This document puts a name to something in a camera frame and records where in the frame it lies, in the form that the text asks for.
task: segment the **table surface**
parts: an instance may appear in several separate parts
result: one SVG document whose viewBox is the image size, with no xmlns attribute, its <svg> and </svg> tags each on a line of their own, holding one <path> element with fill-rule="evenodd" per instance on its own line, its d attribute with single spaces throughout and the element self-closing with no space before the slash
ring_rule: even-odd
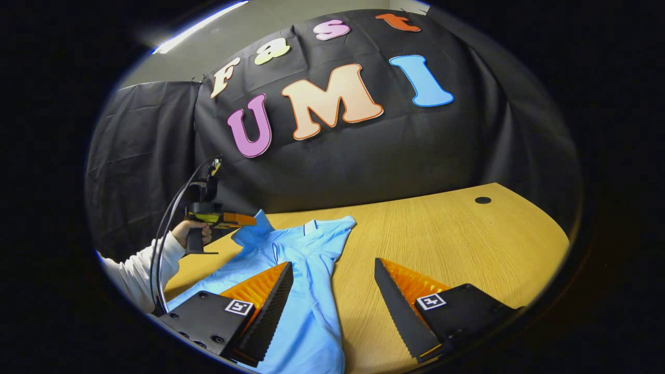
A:
<svg viewBox="0 0 665 374">
<path fill-rule="evenodd" d="M 491 198 L 479 204 L 480 196 Z M 347 373 L 399 373 L 418 366 L 374 282 L 374 259 L 396 262 L 450 287 L 472 283 L 510 307 L 531 303 L 568 251 L 562 229 L 535 205 L 496 184 L 343 208 L 268 214 L 276 230 L 352 216 L 357 225 L 335 265 L 332 292 Z M 166 284 L 171 300 L 240 252 L 231 235 L 186 256 Z"/>
</svg>

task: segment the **hand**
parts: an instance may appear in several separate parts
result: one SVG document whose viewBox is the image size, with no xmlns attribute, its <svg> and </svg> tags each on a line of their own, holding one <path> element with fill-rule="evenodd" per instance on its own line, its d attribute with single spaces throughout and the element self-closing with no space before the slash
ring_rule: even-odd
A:
<svg viewBox="0 0 665 374">
<path fill-rule="evenodd" d="M 187 234 L 189 234 L 190 228 L 203 229 L 201 231 L 201 236 L 203 237 L 204 245 L 210 243 L 212 240 L 212 230 L 210 230 L 210 224 L 207 222 L 184 220 L 171 231 L 171 234 L 173 234 L 175 239 L 183 248 L 187 248 Z"/>
</svg>

